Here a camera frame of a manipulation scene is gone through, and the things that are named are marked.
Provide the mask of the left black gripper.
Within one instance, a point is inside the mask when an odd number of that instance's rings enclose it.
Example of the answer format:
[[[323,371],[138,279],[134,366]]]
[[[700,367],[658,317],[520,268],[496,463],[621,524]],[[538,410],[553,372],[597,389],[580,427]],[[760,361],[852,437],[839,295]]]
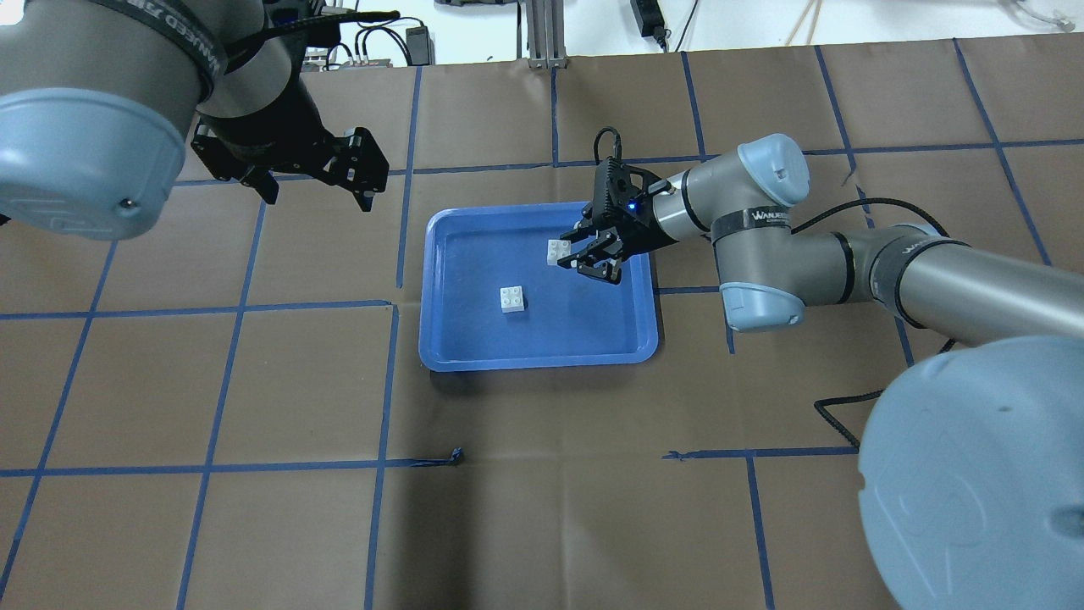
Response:
[[[300,80],[288,81],[276,99],[255,113],[228,119],[202,114],[191,147],[214,178],[240,181],[267,205],[275,205],[279,195],[271,171],[336,184],[335,174],[326,169],[335,158],[335,137],[323,126]],[[367,213],[379,184],[357,182],[351,193],[361,211]]]

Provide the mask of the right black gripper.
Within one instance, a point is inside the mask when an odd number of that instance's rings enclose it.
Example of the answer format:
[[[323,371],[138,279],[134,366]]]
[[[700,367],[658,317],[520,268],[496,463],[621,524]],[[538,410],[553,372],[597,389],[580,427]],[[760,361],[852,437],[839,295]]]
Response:
[[[647,169],[607,158],[596,167],[588,223],[562,233],[567,241],[558,265],[577,265],[589,280],[619,285],[622,255],[650,254],[670,246],[670,236],[655,218],[651,186],[663,179]]]

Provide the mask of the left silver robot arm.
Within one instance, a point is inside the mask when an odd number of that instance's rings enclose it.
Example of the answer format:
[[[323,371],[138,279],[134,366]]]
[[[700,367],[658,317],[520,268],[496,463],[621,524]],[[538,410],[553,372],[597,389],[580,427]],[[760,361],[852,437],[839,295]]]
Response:
[[[27,1],[3,27],[4,223],[136,238],[188,151],[267,204],[275,176],[309,176],[367,211],[390,163],[367,128],[324,127],[301,67],[341,24],[395,17],[328,1]]]

